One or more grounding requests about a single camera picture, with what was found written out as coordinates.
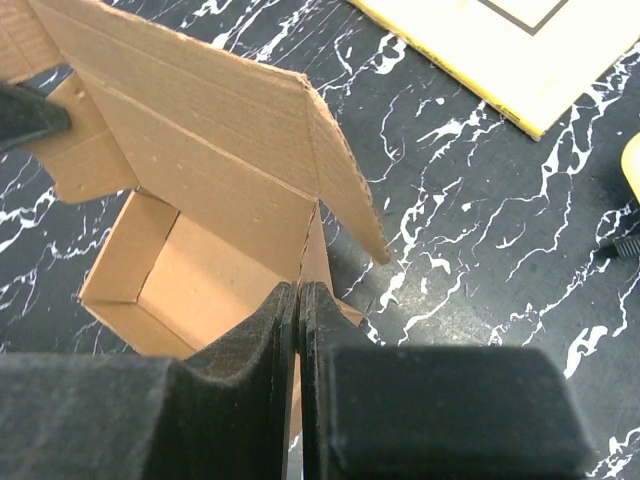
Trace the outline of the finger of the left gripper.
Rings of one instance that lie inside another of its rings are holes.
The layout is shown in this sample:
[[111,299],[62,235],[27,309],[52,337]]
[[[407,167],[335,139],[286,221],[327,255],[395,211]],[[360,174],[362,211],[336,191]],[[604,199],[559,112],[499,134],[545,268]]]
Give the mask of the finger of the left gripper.
[[1,83],[1,152],[72,128],[68,111],[26,84]]

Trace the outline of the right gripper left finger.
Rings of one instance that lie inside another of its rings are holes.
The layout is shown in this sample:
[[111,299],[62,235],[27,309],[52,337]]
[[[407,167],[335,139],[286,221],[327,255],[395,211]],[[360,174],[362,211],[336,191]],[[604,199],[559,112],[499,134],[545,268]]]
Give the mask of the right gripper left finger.
[[5,479],[282,479],[296,287],[185,360],[5,354]]

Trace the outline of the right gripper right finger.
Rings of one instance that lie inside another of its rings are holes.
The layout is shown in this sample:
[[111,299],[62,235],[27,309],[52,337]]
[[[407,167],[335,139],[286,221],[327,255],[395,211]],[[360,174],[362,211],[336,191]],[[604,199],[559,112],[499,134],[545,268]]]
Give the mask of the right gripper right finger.
[[566,380],[522,347],[378,346],[320,282],[299,303],[308,479],[582,479]]

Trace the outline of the cardboard box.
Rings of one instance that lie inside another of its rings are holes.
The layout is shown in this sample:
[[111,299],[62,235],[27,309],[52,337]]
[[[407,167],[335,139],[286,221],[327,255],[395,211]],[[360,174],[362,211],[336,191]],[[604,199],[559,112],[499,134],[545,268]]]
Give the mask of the cardboard box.
[[1,78],[62,63],[68,131],[28,140],[68,204],[128,198],[80,293],[137,352],[184,358],[281,283],[331,279],[320,210],[379,263],[369,187],[301,73],[100,1],[5,1]]

